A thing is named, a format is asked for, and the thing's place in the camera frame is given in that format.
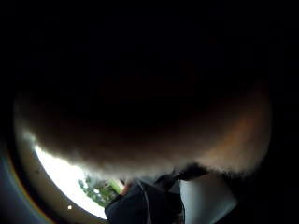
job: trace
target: person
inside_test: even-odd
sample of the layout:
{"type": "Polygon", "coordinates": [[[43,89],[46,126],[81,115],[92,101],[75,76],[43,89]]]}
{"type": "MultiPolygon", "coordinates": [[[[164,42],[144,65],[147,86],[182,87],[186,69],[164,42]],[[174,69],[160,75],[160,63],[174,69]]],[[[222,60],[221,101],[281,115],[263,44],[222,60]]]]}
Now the person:
{"type": "Polygon", "coordinates": [[[122,193],[106,207],[107,219],[111,224],[216,223],[231,212],[246,193],[245,180],[242,187],[232,184],[235,181],[232,179],[228,185],[228,180],[196,163],[179,172],[153,178],[151,183],[148,178],[136,179],[127,183],[122,193]],[[169,197],[169,190],[177,181],[180,182],[179,194],[169,197]]]}

